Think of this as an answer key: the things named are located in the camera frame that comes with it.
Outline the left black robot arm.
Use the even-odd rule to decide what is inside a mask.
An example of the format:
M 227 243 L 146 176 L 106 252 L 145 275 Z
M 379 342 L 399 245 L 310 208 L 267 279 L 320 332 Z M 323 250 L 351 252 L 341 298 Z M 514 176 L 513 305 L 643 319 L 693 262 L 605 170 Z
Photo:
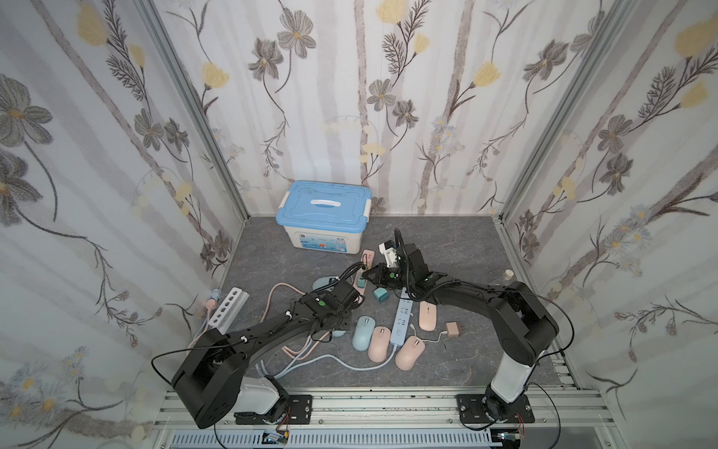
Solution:
M 349 323 L 359 292 L 347 281 L 312 291 L 282 314 L 247 329 L 207 331 L 189 350 L 170 385 L 200 430 L 221 421 L 237 403 L 249 368 L 294 338 L 331 332 Z

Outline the peach mouse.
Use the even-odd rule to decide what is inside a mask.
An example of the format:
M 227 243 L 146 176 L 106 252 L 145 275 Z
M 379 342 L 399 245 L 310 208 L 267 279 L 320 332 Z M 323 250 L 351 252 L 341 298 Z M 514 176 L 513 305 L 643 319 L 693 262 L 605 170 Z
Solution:
M 432 332 L 437 328 L 438 307 L 430 302 L 421 301 L 419 309 L 419 327 L 423 331 Z

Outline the peach charger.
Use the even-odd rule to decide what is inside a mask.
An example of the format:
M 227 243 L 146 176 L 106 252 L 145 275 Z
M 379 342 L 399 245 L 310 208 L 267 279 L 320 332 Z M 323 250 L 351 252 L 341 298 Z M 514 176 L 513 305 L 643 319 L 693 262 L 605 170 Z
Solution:
M 448 322 L 446 324 L 446 335 L 449 338 L 456 338 L 460 335 L 460 328 L 456 322 Z

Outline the light blue power strip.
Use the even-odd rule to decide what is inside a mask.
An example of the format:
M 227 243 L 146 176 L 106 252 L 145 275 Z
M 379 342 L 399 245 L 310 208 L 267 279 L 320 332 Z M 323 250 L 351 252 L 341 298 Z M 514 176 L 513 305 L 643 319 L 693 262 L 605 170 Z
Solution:
M 411 323 L 412 305 L 413 302 L 410 299 L 400 299 L 396 309 L 390 344 L 401 347 L 405 343 L 409 323 Z

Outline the teal charger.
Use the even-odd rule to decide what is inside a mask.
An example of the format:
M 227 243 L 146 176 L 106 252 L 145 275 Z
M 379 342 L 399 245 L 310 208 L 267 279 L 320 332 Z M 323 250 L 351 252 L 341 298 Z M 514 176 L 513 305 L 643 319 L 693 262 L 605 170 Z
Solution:
M 375 288 L 373 290 L 373 295 L 379 303 L 385 303 L 391 297 L 391 293 L 383 287 Z

